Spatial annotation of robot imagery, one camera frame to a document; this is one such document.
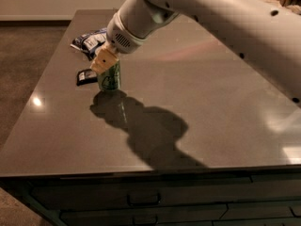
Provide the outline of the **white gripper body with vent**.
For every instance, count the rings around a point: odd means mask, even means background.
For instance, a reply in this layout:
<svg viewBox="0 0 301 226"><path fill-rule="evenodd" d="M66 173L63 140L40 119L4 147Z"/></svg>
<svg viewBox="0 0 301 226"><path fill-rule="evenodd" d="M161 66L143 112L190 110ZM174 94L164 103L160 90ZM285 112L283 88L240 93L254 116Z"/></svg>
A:
<svg viewBox="0 0 301 226"><path fill-rule="evenodd" d="M131 54L146 40L148 26L143 21L130 18L123 22L120 14L114 14L107 26L107 41L122 54Z"/></svg>

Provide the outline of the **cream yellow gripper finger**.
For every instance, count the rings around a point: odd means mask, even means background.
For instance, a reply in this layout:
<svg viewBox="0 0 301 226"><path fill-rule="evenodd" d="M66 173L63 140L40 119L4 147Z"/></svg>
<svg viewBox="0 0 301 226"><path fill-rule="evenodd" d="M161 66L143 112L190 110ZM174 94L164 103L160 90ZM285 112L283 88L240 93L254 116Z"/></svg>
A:
<svg viewBox="0 0 301 226"><path fill-rule="evenodd" d="M93 58L90 69L96 74L102 74L119 62L118 54L107 47L101 47L97 50Z"/></svg>

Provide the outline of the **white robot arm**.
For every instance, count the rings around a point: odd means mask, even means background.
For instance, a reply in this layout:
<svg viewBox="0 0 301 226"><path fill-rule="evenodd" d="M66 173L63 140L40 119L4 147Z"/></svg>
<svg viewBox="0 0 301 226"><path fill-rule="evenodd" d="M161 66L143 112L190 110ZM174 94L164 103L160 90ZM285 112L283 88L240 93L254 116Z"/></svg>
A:
<svg viewBox="0 0 301 226"><path fill-rule="evenodd" d="M178 15L196 21L296 104L301 101L301 17L260 0L126 0L91 69L104 73Z"/></svg>

